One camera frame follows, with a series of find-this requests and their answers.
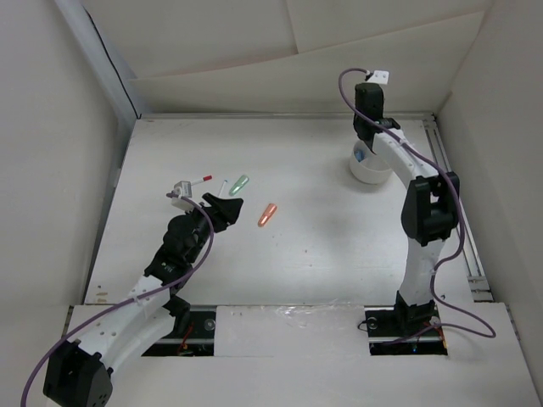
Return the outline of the blue translucent highlighter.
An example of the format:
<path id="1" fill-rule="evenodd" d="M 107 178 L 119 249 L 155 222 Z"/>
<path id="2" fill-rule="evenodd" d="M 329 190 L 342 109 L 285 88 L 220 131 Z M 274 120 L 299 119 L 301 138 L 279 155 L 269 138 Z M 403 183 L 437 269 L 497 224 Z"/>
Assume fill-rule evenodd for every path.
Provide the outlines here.
<path id="1" fill-rule="evenodd" d="M 353 150 L 353 155 L 354 155 L 355 159 L 356 159 L 359 163 L 361 163 L 362 161 L 364 161 L 364 160 L 366 159 L 366 156 L 367 156 L 366 152 L 365 152 L 363 149 L 361 149 L 361 148 L 356 148 L 356 149 L 354 149 L 354 150 Z"/>

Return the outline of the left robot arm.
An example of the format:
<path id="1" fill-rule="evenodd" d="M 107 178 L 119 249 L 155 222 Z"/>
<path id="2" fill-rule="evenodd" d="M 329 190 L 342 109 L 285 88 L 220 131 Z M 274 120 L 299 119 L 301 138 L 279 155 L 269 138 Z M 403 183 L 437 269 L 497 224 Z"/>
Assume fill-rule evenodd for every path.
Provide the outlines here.
<path id="1" fill-rule="evenodd" d="M 172 218 L 163 242 L 122 302 L 66 338 L 48 356 L 43 393 L 59 406 L 105 406 L 115 380 L 154 343 L 187 329 L 190 305 L 178 297 L 203 264 L 217 233 L 238 220 L 244 201 L 210 193 Z"/>

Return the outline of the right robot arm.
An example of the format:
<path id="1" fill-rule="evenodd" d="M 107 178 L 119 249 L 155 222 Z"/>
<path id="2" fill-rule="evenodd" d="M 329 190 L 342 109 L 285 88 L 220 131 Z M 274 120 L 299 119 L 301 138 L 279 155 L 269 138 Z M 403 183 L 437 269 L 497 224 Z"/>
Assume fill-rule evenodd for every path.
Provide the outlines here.
<path id="1" fill-rule="evenodd" d="M 383 116 L 383 88 L 355 86 L 353 126 L 369 151 L 398 176 L 406 188 L 400 221 L 408 238 L 406 271 L 393 309 L 366 312 L 368 335 L 375 341 L 409 337 L 437 316 L 431 277 L 445 241 L 458 224 L 454 198 L 445 178 L 406 140 L 398 122 Z"/>

